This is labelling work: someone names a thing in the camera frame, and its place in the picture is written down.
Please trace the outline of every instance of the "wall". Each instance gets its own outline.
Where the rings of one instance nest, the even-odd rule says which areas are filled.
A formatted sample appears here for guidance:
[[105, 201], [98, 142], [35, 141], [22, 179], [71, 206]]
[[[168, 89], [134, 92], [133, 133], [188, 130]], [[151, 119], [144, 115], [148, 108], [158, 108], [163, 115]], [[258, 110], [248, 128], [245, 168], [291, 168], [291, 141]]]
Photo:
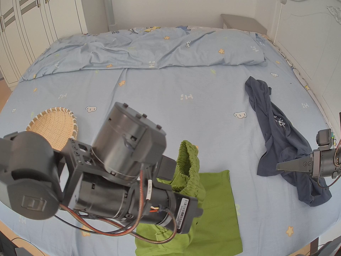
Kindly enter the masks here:
[[257, 0], [254, 18], [265, 28], [270, 29], [276, 0]]
[[117, 29], [149, 26], [222, 28], [220, 14], [254, 17], [256, 0], [112, 0]]

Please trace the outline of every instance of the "white wardrobe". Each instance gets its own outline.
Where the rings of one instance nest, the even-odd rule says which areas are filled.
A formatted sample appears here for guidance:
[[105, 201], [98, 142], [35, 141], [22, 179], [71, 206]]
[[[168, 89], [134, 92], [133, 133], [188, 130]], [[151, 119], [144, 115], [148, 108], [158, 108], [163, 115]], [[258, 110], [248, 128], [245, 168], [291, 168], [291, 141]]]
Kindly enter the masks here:
[[108, 31], [103, 0], [0, 0], [0, 71], [13, 90], [55, 40]]

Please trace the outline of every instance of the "robotic arm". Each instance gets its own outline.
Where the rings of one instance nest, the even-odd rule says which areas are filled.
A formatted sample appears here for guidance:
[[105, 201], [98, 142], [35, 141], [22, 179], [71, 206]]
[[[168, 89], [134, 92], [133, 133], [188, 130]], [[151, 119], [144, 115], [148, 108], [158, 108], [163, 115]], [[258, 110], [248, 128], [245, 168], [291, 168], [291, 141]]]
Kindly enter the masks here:
[[[131, 233], [138, 223], [166, 227], [173, 235], [188, 233], [203, 210], [196, 198], [157, 180], [172, 180], [176, 167], [163, 155], [165, 136], [147, 115], [118, 102], [92, 146], [69, 139], [59, 152], [34, 132], [7, 135], [0, 139], [0, 200], [34, 220], [48, 219], [58, 209], [80, 222], [115, 224], [109, 220], [114, 219], [121, 229], [110, 236]], [[65, 163], [69, 178], [62, 192]]]

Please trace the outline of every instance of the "white cable label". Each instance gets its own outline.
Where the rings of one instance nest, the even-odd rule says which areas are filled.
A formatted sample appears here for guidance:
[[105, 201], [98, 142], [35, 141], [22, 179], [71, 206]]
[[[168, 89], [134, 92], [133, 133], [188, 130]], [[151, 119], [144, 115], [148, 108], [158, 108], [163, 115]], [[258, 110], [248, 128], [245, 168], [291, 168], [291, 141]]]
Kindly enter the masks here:
[[148, 189], [147, 189], [147, 197], [146, 200], [151, 199], [151, 190], [153, 188], [153, 181], [151, 179], [148, 179]]
[[179, 211], [178, 211], [178, 215], [176, 216], [176, 224], [177, 224], [177, 228], [180, 229], [181, 225], [182, 225], [182, 221], [185, 217], [185, 213], [187, 210], [187, 205], [188, 205], [189, 199], [187, 198], [182, 198], [181, 203], [180, 203], [180, 207], [179, 207]]

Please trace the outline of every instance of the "blue blanket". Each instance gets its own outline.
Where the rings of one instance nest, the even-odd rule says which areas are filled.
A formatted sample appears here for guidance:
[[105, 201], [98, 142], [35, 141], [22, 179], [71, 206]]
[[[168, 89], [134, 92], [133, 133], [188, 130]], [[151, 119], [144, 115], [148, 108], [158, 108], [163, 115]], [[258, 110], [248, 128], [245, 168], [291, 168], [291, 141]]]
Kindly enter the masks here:
[[265, 65], [256, 33], [234, 29], [144, 28], [74, 35], [54, 42], [20, 81], [83, 69], [160, 69], [217, 64]]

